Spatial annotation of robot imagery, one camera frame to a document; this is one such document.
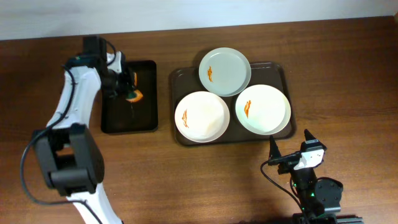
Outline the green and orange sponge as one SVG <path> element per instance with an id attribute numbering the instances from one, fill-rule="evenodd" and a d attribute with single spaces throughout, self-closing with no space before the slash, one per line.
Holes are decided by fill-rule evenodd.
<path id="1" fill-rule="evenodd" d="M 131 73 L 131 84 L 127 88 L 126 100 L 130 103 L 137 103 L 142 100 L 144 95 L 137 89 L 137 73 Z"/>

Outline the white plate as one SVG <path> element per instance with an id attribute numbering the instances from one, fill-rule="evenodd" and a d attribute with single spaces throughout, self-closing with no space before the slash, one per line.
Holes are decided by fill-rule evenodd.
<path id="1" fill-rule="evenodd" d="M 196 91 L 180 100 L 174 120 L 182 136 L 193 142 L 206 143 L 224 134 L 230 113 L 227 104 L 216 94 Z"/>
<path id="2" fill-rule="evenodd" d="M 287 97 L 270 85 L 247 87 L 236 99 L 235 113 L 243 127 L 259 135 L 283 130 L 292 114 Z"/>

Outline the pale plate top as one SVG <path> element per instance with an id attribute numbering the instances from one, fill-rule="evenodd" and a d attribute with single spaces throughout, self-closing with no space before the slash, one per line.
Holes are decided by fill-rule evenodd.
<path id="1" fill-rule="evenodd" d="M 201 60 L 198 76 L 206 90 L 218 96 L 234 96 L 242 92 L 251 79 L 251 66 L 239 51 L 220 47 Z"/>

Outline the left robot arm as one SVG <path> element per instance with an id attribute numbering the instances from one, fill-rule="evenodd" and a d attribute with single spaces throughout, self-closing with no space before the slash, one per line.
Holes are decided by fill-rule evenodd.
<path id="1" fill-rule="evenodd" d="M 94 100 L 127 96 L 136 89 L 136 78 L 125 69 L 125 56 L 111 43 L 91 35 L 83 38 L 83 50 L 63 66 L 65 83 L 57 109 L 43 130 L 36 130 L 24 149 L 34 149 L 44 181 L 76 207 L 85 223 L 121 223 L 103 187 L 104 160 L 89 130 Z"/>

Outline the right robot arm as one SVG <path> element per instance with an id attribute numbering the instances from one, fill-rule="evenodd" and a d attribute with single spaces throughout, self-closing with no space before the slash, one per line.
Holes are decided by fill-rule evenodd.
<path id="1" fill-rule="evenodd" d="M 266 164 L 277 166 L 280 175 L 290 174 L 292 196 L 298 201 L 302 219 L 315 221 L 341 211 L 343 184 L 329 177 L 316 176 L 315 168 L 323 163 L 327 147 L 307 129 L 304 136 L 300 150 L 285 156 L 280 154 L 275 139 L 270 137 Z"/>

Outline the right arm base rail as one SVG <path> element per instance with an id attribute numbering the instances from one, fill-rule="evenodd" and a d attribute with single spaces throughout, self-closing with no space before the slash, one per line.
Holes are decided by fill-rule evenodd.
<path id="1" fill-rule="evenodd" d="M 318 218 L 304 218 L 303 215 L 294 214 L 292 217 L 292 224 L 364 224 L 362 217 L 355 215 L 348 215 L 337 217 L 336 215 L 328 215 Z"/>

